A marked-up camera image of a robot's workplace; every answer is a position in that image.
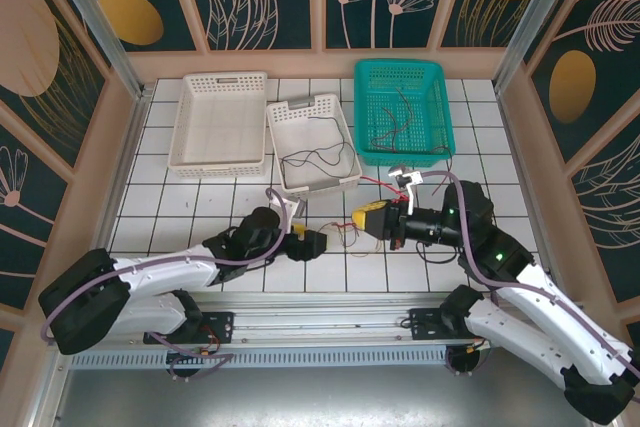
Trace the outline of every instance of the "white tiled floor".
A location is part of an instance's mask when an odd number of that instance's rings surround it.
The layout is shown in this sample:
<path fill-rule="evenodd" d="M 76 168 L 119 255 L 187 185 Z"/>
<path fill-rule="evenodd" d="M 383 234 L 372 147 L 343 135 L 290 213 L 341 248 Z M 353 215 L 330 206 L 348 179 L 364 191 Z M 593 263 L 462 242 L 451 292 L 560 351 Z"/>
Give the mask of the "white tiled floor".
<path fill-rule="evenodd" d="M 180 80 L 160 80 L 142 139 L 131 168 L 125 198 L 111 241 L 114 256 L 147 256 L 182 250 L 238 225 L 242 217 L 267 205 L 264 190 L 280 183 L 273 169 L 273 147 L 267 134 L 267 172 L 261 177 L 181 179 L 166 165 L 171 143 Z M 447 80 L 447 91 L 456 138 L 453 172 L 461 179 L 480 182 L 495 203 L 498 226 L 536 252 L 533 230 L 518 183 L 515 164 L 502 117 L 489 81 Z M 332 92 L 341 97 L 345 118 L 353 127 L 352 79 L 269 79 L 269 101 Z M 443 162 L 427 170 L 443 170 Z M 387 167 L 363 164 L 364 175 L 388 180 Z M 420 207 L 438 209 L 445 186 L 441 178 L 426 179 L 418 189 Z M 310 200 L 301 223 L 317 230 L 331 222 L 348 221 L 355 208 L 393 195 L 364 180 L 357 189 Z M 329 236 L 327 253 L 311 262 L 296 263 L 279 257 L 264 270 L 245 274 L 213 290 L 245 292 L 448 292 L 460 283 L 480 288 L 470 281 L 456 261 L 434 264 L 451 257 L 451 248 L 432 246 L 427 261 L 408 241 L 402 251 L 391 252 L 366 234 L 347 234 L 345 249 L 335 230 Z"/>

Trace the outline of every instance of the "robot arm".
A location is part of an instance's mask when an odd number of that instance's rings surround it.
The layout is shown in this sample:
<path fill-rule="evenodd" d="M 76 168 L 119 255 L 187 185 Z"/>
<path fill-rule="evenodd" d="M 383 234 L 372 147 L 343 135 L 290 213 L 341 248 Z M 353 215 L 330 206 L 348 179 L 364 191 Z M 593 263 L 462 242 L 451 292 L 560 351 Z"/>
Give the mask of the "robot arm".
<path fill-rule="evenodd" d="M 422 183 L 422 174 L 395 168 L 390 175 L 408 190 L 409 200 L 364 206 L 353 213 L 358 227 L 389 240 L 392 250 L 403 247 L 407 239 L 462 249 L 456 186 L 446 189 L 442 210 L 416 208 L 412 189 Z M 519 242 L 493 225 L 493 204 L 479 184 L 462 181 L 461 189 L 474 265 L 466 251 L 458 263 L 474 280 L 522 310 L 540 330 L 508 315 L 467 286 L 458 287 L 442 304 L 443 323 L 453 332 L 471 332 L 506 348 L 562 388 L 583 415 L 595 422 L 610 422 L 633 398 L 640 352 L 589 319 Z"/>
<path fill-rule="evenodd" d="M 238 227 L 182 252 L 142 259 L 112 259 L 104 249 L 85 254 L 38 298 L 60 352 L 75 354 L 124 333 L 156 332 L 173 344 L 190 343 L 203 316 L 189 291 L 229 282 L 258 260 L 260 268 L 278 255 L 317 258 L 326 235 L 294 228 L 303 204 L 275 197 L 280 214 L 258 207 Z M 50 340 L 47 324 L 42 336 Z"/>

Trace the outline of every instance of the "black mounting plate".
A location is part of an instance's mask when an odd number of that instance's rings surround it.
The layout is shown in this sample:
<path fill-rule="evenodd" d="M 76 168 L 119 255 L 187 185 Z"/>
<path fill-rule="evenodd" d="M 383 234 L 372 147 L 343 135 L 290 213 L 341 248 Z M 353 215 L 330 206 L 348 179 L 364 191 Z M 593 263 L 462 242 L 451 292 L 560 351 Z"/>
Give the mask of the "black mounting plate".
<path fill-rule="evenodd" d="M 234 319 L 235 314 L 233 312 L 203 312 L 202 322 L 189 344 L 208 345 L 210 339 L 207 327 L 213 330 L 214 335 L 220 340 L 221 344 L 231 343 Z M 142 338 L 142 342 L 147 345 L 158 344 L 157 340 L 146 333 Z"/>
<path fill-rule="evenodd" d="M 406 321 L 409 324 L 407 328 L 411 328 L 413 340 L 449 340 L 473 337 L 472 335 L 460 337 L 447 329 L 442 323 L 440 308 L 411 309 Z"/>

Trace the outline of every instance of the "white plastic basket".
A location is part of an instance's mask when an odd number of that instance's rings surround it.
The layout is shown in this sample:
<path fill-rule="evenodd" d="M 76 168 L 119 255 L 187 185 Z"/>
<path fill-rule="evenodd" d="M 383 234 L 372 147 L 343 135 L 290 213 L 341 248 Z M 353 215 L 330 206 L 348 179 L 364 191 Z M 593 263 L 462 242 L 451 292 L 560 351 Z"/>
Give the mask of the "white plastic basket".
<path fill-rule="evenodd" d="M 270 104 L 267 118 L 285 194 L 308 198 L 310 195 L 357 187 L 362 168 L 337 96 L 316 95 L 292 102 Z M 341 154 L 338 154 L 339 147 L 327 149 L 343 140 L 348 145 Z M 309 157 L 309 160 L 322 167 L 325 172 L 311 163 L 293 167 L 282 162 L 296 152 L 316 149 L 327 149 L 322 151 L 323 156 L 336 165 L 323 163 L 317 155 Z M 305 156 L 296 155 L 295 158 L 304 159 Z"/>
<path fill-rule="evenodd" d="M 264 175 L 267 74 L 183 79 L 169 168 L 180 177 Z"/>

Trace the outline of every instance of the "green basket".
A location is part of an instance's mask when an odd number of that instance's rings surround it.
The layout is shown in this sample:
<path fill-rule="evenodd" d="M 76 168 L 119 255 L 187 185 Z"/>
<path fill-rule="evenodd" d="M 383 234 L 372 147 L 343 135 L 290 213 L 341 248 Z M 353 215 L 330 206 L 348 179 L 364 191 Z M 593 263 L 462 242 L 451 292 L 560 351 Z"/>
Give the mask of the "green basket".
<path fill-rule="evenodd" d="M 358 62 L 354 108 L 356 150 L 368 165 L 431 167 L 455 154 L 444 72 L 435 62 Z"/>

